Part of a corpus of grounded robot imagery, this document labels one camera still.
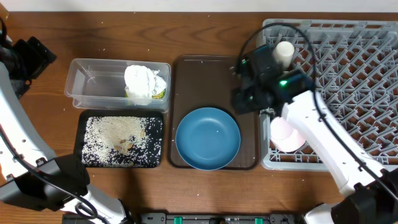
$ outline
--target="black mount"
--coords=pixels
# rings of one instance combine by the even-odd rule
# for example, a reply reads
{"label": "black mount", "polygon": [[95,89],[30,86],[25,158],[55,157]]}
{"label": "black mount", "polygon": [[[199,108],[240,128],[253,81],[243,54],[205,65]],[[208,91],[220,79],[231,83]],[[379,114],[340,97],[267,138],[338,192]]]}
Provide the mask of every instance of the black mount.
{"label": "black mount", "polygon": [[[383,171],[381,180],[397,195],[398,169]],[[391,224],[398,220],[398,202],[376,181],[367,187],[355,185],[355,193],[331,209],[336,224]]]}
{"label": "black mount", "polygon": [[237,113],[273,108],[279,116],[284,103],[291,103],[294,96],[310,89],[312,82],[302,70],[282,70],[272,55],[273,49],[272,45],[262,45],[243,55],[237,74],[242,84],[231,94]]}
{"label": "black mount", "polygon": [[[38,170],[57,186],[78,195],[86,195],[90,183],[86,167],[75,155],[54,158],[39,165]],[[26,172],[0,187],[0,200],[31,210],[48,208],[57,211],[72,198]]]}
{"label": "black mount", "polygon": [[14,46],[5,42],[0,47],[0,61],[9,71],[9,78],[18,98],[29,90],[32,80],[56,58],[57,56],[35,37],[28,41],[18,40]]}

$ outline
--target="green connector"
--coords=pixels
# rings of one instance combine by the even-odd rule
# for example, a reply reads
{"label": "green connector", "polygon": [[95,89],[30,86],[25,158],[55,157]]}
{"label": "green connector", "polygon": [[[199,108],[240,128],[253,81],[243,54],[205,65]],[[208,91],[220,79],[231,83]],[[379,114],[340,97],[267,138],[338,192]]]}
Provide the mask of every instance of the green connector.
{"label": "green connector", "polygon": [[254,224],[262,224],[262,218],[255,218],[254,219]]}
{"label": "green connector", "polygon": [[174,217],[174,224],[182,224],[182,217]]}

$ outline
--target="green light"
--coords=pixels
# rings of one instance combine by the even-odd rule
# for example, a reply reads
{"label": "green light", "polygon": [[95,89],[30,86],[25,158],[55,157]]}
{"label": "green light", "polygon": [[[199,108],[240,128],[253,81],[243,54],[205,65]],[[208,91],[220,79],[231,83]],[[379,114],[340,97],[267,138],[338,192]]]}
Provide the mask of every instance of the green light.
{"label": "green light", "polygon": [[282,81],[279,82],[279,84],[280,84],[281,86],[285,86],[285,85],[287,84],[287,81],[286,81],[286,80],[282,80]]}

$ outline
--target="cable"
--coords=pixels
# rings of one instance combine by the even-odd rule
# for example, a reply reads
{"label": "cable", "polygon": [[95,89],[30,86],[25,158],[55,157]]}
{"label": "cable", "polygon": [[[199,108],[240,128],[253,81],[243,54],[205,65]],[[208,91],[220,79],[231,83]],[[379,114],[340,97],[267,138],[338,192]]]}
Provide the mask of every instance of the cable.
{"label": "cable", "polygon": [[1,23],[0,44],[4,44],[7,42],[7,27],[2,17],[0,17],[0,23]]}
{"label": "cable", "polygon": [[[34,175],[36,178],[38,178],[39,180],[41,180],[42,182],[44,182],[47,185],[52,186],[53,188],[79,200],[81,203],[78,203],[75,206],[75,211],[77,214],[79,214],[81,217],[86,218],[86,219],[96,219],[98,218],[98,211],[97,209],[95,209],[94,205],[92,205],[91,203],[89,203],[89,201],[87,201],[86,199],[84,199],[83,197],[81,197],[80,195],[77,195],[75,193],[71,193],[55,184],[53,184],[46,176],[40,174],[41,171],[36,171],[34,169],[32,169],[26,162],[25,160],[23,160],[20,155],[18,155],[18,153],[15,151],[15,149],[11,146],[11,143],[8,141],[8,139],[6,138],[6,134],[4,133],[3,129],[0,126],[0,135],[2,140],[4,141],[5,145],[7,146],[8,150],[10,151],[10,153],[12,154],[12,156],[14,156],[14,159],[16,161],[18,161],[22,167],[24,167],[25,169],[27,169],[32,175]],[[80,208],[82,207],[81,204],[84,203],[90,210],[91,212],[87,212],[89,215],[85,215],[80,211]]]}
{"label": "cable", "polygon": [[[89,213],[90,215],[92,214],[87,208],[85,208],[85,207],[83,207],[83,206],[81,206],[81,205],[78,205],[78,208],[79,208],[79,209],[82,209],[82,210],[85,211],[86,213]],[[103,217],[101,217],[101,216],[98,216],[97,219],[101,220],[101,222],[103,222],[104,224],[109,224],[108,221],[106,221],[106,219],[103,218]]]}
{"label": "cable", "polygon": [[298,29],[297,27],[291,25],[291,24],[286,24],[283,22],[275,22],[275,23],[271,23],[271,24],[267,24],[263,27],[261,27],[260,29],[258,29],[257,31],[255,31],[250,38],[248,38],[248,40],[244,43],[244,45],[242,46],[242,49],[238,55],[238,60],[236,62],[236,73],[240,72],[240,65],[241,65],[241,61],[242,61],[242,54],[244,52],[244,49],[246,48],[246,46],[250,43],[250,41],[252,41],[253,38],[255,38],[258,33],[260,33],[261,31],[263,31],[266,28],[272,27],[272,26],[284,26],[284,27],[289,27],[291,29],[293,29],[294,31],[298,32],[306,41],[306,43],[308,44],[308,49],[311,52],[312,55],[312,86],[311,86],[311,90],[313,92],[313,102],[315,104],[315,107],[317,109],[317,112],[320,116],[320,119],[324,122],[324,124],[326,125],[326,127],[329,129],[329,131],[332,133],[332,135],[336,138],[336,140],[343,146],[343,148],[348,152],[348,154],[359,164],[359,167],[364,169],[378,184],[381,188],[383,188],[396,202],[398,202],[398,197],[397,195],[386,185],[383,183],[383,181],[366,165],[366,163],[364,163],[358,156],[356,156],[356,154],[344,143],[343,140],[341,140],[341,138],[339,137],[339,135],[337,135],[337,133],[335,132],[335,130],[333,130],[333,128],[330,126],[330,124],[328,123],[328,121],[326,120],[326,115],[322,113],[319,104],[318,104],[318,100],[317,100],[317,93],[316,93],[316,89],[315,89],[315,85],[316,85],[316,80],[317,80],[317,60],[315,58],[315,51],[308,39],[308,37],[303,33],[303,31],[301,31],[300,29]]}

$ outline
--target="white cloth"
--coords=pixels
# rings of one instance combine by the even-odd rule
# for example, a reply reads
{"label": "white cloth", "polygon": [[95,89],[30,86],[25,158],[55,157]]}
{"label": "white cloth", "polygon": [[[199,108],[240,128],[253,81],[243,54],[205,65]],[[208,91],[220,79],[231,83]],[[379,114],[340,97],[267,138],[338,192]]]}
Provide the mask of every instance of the white cloth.
{"label": "white cloth", "polygon": [[128,98],[152,99],[166,89],[166,82],[145,66],[130,65],[124,72],[125,91]]}

